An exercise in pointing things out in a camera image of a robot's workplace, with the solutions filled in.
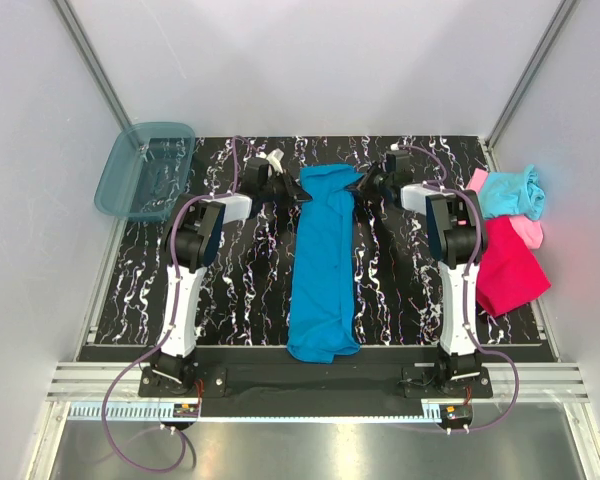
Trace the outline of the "blue t shirt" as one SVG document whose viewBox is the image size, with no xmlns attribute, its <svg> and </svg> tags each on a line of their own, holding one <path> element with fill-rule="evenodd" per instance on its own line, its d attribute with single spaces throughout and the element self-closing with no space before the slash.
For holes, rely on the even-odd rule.
<svg viewBox="0 0 600 480">
<path fill-rule="evenodd" d="M 306 167 L 295 242 L 287 350 L 307 363 L 354 355 L 353 211 L 347 187 L 361 177 L 346 164 Z"/>
</svg>

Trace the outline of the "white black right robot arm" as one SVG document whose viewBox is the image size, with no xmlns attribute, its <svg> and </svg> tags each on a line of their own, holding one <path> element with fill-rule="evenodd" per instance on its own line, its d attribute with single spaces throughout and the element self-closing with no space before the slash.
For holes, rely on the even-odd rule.
<svg viewBox="0 0 600 480">
<path fill-rule="evenodd" d="M 372 163 L 346 189 L 425 217 L 429 251 L 442 281 L 443 313 L 438 358 L 429 383 L 452 397 L 480 380 L 476 296 L 487 232 L 476 192 L 448 188 L 442 179 L 414 180 L 410 154 L 415 151 L 440 161 L 424 148 L 392 145 L 384 160 Z"/>
</svg>

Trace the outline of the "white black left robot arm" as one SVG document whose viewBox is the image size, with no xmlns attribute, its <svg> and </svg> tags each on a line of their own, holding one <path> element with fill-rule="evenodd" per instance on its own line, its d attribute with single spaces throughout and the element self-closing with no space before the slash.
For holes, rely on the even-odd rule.
<svg viewBox="0 0 600 480">
<path fill-rule="evenodd" d="M 235 193 L 182 194 L 164 230 L 161 246 L 167 271 L 162 331 L 149 358 L 151 372 L 176 396 L 195 386 L 196 314 L 204 276 L 220 248 L 223 227 L 254 218 L 266 203 L 297 205 L 311 196 L 282 166 L 275 149 L 250 159 Z"/>
</svg>

